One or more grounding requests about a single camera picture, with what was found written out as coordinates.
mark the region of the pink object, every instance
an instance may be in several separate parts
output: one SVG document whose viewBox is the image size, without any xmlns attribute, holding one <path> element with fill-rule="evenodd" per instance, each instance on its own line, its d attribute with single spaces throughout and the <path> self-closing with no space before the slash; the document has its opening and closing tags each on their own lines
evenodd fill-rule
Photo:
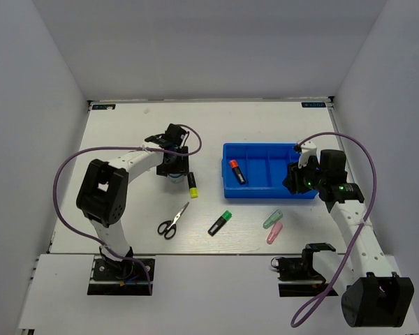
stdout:
<svg viewBox="0 0 419 335">
<path fill-rule="evenodd" d="M 276 222 L 273 225 L 272 231 L 269 233 L 268 237 L 267 237 L 267 243 L 268 244 L 272 244 L 274 239 L 277 238 L 279 232 L 281 232 L 282 229 L 282 223 L 280 223 L 279 221 Z"/>
</svg>

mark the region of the white enclosure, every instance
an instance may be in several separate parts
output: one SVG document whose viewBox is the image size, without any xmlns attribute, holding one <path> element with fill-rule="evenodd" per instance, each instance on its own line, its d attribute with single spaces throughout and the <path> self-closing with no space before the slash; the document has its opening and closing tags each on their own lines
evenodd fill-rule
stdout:
<svg viewBox="0 0 419 335">
<path fill-rule="evenodd" d="M 419 322 L 419 0 L 0 0 L 0 334 L 49 247 L 52 180 L 87 100 L 327 96 L 375 160 L 371 218 Z M 369 194 L 367 161 L 345 147 Z"/>
</svg>

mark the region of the white robotic arm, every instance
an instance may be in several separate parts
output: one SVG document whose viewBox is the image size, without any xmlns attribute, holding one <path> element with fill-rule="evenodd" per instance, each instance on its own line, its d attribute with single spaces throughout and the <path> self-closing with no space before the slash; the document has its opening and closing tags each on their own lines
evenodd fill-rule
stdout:
<svg viewBox="0 0 419 335">
<path fill-rule="evenodd" d="M 346 155 L 339 150 L 322 150 L 318 162 L 313 142 L 297 145 L 295 150 L 301 153 L 300 159 L 288 164 L 283 185 L 291 194 L 318 192 L 351 250 L 352 268 L 347 263 L 341 268 L 341 258 L 331 245 L 315 243 L 303 249 L 299 267 L 290 266 L 286 259 L 281 261 L 280 274 L 284 271 L 290 280 L 304 274 L 312 278 L 321 275 L 331 283 L 340 271 L 333 289 L 341 295 L 341 309 L 351 327 L 401 327 L 414 287 L 410 278 L 401 278 L 386 260 L 371 221 L 363 221 L 367 211 L 365 199 L 358 185 L 346 180 Z M 318 299 L 324 299 L 327 293 L 320 294 Z"/>
<path fill-rule="evenodd" d="M 160 146 L 157 144 L 149 143 L 149 147 L 160 149 Z M 155 168 L 156 166 L 162 164 L 163 162 L 163 152 L 155 151 L 131 151 L 127 154 L 120 156 L 116 159 L 112 159 L 108 162 L 110 167 L 115 169 L 124 169 L 128 172 L 128 184 L 130 184 L 136 177 L 140 176 L 143 172 Z M 105 245 L 110 247 L 118 255 L 127 255 L 131 252 L 131 247 L 127 243 L 127 240 L 124 236 L 123 227 L 121 224 L 121 219 L 116 223 L 105 227 L 100 222 L 91 219 L 91 224 L 96 230 L 98 238 L 104 241 Z M 105 257 L 114 260 L 115 262 L 120 262 L 121 260 L 113 256 L 108 250 L 100 246 L 101 254 Z"/>
<path fill-rule="evenodd" d="M 108 162 L 95 159 L 87 168 L 76 205 L 104 243 L 100 247 L 101 255 L 117 278 L 128 276 L 133 266 L 132 262 L 115 257 L 133 256 L 121 223 L 128 185 L 155 167 L 157 175 L 161 176 L 188 174 L 188 147 L 182 146 L 185 136 L 186 131 L 181 126 L 170 124 L 164 134 L 148 137 L 140 147 L 149 149 L 130 151 Z"/>
</svg>

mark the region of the blue plastic bin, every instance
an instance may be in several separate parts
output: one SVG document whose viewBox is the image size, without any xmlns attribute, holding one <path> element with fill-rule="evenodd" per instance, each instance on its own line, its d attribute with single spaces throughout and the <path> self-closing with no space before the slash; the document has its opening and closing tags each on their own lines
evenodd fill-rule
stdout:
<svg viewBox="0 0 419 335">
<path fill-rule="evenodd" d="M 314 199 L 316 191 L 291 195 L 282 181 L 287 164 L 300 155 L 292 143 L 225 143 L 223 145 L 222 178 L 225 198 Z M 231 170 L 235 159 L 246 179 L 239 184 Z"/>
</svg>

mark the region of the orange highlighter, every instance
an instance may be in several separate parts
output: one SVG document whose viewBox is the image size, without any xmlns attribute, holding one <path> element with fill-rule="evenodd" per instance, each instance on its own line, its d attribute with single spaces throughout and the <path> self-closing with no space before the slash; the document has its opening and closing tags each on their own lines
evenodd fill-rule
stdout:
<svg viewBox="0 0 419 335">
<path fill-rule="evenodd" d="M 282 229 L 282 223 L 280 223 L 279 221 L 276 222 L 273 225 L 272 231 L 269 233 L 268 237 L 267 237 L 267 243 L 268 244 L 272 244 L 274 239 L 277 238 L 279 232 L 281 232 Z"/>
<path fill-rule="evenodd" d="M 230 161 L 230 166 L 231 170 L 233 170 L 233 172 L 235 173 L 235 176 L 239 184 L 244 185 L 246 183 L 244 175 L 242 174 L 242 171 L 239 169 L 239 165 L 237 164 L 237 161 L 235 159 Z"/>
</svg>

